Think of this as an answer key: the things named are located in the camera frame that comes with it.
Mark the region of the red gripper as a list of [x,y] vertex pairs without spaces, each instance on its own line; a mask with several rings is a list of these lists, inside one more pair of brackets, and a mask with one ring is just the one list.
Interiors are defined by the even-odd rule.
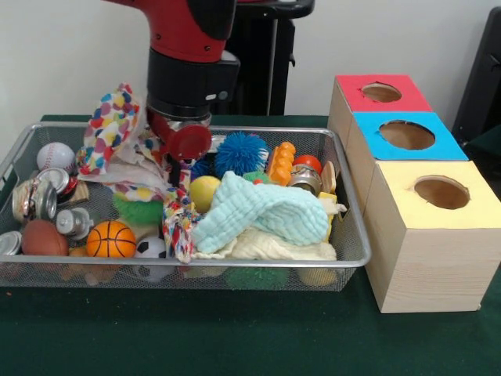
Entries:
[[203,119],[180,119],[148,109],[146,118],[152,132],[162,142],[160,153],[168,154],[171,168],[168,182],[179,188],[182,170],[179,161],[199,160],[211,148],[211,116]]

